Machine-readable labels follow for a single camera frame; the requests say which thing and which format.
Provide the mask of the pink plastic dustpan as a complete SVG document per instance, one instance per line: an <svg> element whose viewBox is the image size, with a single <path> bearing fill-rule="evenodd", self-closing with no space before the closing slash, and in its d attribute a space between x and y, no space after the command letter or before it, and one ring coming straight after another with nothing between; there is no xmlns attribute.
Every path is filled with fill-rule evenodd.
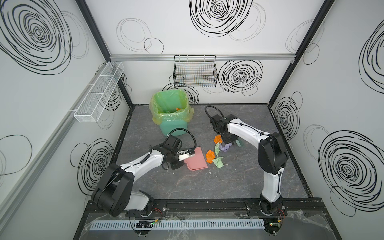
<svg viewBox="0 0 384 240"><path fill-rule="evenodd" d="M198 171L208 168L201 147L197 147L195 149L195 155L185 159L184 162L190 171Z"/></svg>

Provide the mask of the teal hand brush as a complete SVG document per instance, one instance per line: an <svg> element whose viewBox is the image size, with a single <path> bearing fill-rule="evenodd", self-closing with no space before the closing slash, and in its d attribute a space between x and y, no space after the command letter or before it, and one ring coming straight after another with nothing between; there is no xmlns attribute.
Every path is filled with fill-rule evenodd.
<svg viewBox="0 0 384 240"><path fill-rule="evenodd" d="M242 147L244 146L244 144L242 143L242 141L241 141L240 139L237 139L237 140L235 141L235 143L236 143L236 145L237 145L238 147L240 147L240 148L242 148Z"/></svg>

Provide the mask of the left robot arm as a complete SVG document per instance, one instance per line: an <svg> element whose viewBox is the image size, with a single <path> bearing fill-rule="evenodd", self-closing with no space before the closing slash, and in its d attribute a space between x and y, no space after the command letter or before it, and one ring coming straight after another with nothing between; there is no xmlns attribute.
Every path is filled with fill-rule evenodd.
<svg viewBox="0 0 384 240"><path fill-rule="evenodd" d="M191 136L193 147L182 149L182 140L174 136L174 132L183 131ZM155 146L150 146L143 156L122 165L110 164L104 171L91 199L97 207L109 213L112 217L122 212L137 211L147 217L154 209L154 199L149 194L133 191L133 185L140 177L154 168L167 163L176 170L185 164L185 160L195 155L197 141L187 129L176 128L166 136L165 140Z"/></svg>

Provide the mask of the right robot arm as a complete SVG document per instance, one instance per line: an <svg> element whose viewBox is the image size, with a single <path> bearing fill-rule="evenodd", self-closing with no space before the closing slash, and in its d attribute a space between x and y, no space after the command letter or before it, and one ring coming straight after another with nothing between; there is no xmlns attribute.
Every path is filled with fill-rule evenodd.
<svg viewBox="0 0 384 240"><path fill-rule="evenodd" d="M264 171L264 186L259 208L266 216L271 216L283 206L281 194L282 175L289 160L283 137L252 127L234 115L224 116L215 106L205 106L215 133L221 136L224 144L232 144L239 138L258 150L258 162Z"/></svg>

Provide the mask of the orange paper scrap far right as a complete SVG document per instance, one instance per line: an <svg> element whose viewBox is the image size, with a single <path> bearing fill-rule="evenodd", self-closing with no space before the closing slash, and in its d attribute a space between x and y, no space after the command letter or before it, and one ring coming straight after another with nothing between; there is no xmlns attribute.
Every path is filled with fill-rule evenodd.
<svg viewBox="0 0 384 240"><path fill-rule="evenodd" d="M223 139L222 139L221 135L215 136L214 143L215 144L222 144L223 143Z"/></svg>

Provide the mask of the orange paper scrap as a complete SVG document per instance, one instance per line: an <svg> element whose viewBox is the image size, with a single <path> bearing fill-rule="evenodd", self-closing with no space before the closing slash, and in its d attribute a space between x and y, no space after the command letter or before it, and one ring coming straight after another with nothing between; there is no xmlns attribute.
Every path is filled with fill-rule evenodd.
<svg viewBox="0 0 384 240"><path fill-rule="evenodd" d="M222 139L221 135L215 136L214 143L215 144L222 144L223 143L223 139Z"/></svg>
<svg viewBox="0 0 384 240"><path fill-rule="evenodd" d="M206 153L207 163L212 164L215 158L216 158L216 153L212 150L208 150L208 152Z"/></svg>

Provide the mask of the small green scrap right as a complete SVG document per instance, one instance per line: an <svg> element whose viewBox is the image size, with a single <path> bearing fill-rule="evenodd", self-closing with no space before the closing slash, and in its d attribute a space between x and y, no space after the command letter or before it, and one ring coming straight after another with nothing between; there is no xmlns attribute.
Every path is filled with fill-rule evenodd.
<svg viewBox="0 0 384 240"><path fill-rule="evenodd" d="M221 151L220 147L221 147L221 143L217 143L217 144L215 145L215 155L216 155L216 156L218 156L218 155L219 155L219 152Z"/></svg>

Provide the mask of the purple paper scrap right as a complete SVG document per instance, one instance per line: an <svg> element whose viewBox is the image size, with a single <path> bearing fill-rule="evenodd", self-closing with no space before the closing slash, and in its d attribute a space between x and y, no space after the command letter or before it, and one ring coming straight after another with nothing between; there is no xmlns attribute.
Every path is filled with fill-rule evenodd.
<svg viewBox="0 0 384 240"><path fill-rule="evenodd" d="M229 144L219 144L219 149L222 152L227 152L232 145L233 145L232 143L229 143Z"/></svg>

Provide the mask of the orange paper scrap centre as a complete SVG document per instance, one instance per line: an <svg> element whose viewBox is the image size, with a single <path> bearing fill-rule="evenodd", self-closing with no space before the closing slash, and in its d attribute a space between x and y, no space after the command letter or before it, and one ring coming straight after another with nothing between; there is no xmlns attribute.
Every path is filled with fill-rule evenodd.
<svg viewBox="0 0 384 240"><path fill-rule="evenodd" d="M207 163L212 164L215 158L216 158L216 153L212 150L208 150L208 152L206 153Z"/></svg>

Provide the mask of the green paper scrap front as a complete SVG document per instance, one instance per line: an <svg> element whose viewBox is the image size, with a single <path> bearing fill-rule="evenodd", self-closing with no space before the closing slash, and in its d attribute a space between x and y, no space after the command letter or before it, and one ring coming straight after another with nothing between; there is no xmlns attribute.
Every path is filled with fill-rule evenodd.
<svg viewBox="0 0 384 240"><path fill-rule="evenodd" d="M218 157L218 158L216 158L216 159L213 159L213 163L215 164L215 166L218 168L218 169L220 169L220 168L222 168L223 166L224 166L224 163L223 163L223 158L224 157Z"/></svg>

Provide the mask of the white mesh wall shelf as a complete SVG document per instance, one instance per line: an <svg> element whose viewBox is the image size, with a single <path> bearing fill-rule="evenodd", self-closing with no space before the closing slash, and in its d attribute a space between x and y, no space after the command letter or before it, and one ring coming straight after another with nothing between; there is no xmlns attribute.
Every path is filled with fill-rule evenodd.
<svg viewBox="0 0 384 240"><path fill-rule="evenodd" d="M77 107L74 117L80 123L96 123L99 121L107 103L124 72L121 62L107 62L101 65L91 83L91 88L81 104Z"/></svg>

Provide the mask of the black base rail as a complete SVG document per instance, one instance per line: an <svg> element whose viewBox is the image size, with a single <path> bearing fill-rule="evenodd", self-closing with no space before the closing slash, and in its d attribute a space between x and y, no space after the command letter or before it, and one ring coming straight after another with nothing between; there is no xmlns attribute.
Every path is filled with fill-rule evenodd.
<svg viewBox="0 0 384 240"><path fill-rule="evenodd" d="M261 199L155 199L153 205L163 213L170 212L232 212L246 211L255 214L260 210ZM287 211L325 209L321 198L286 198Z"/></svg>

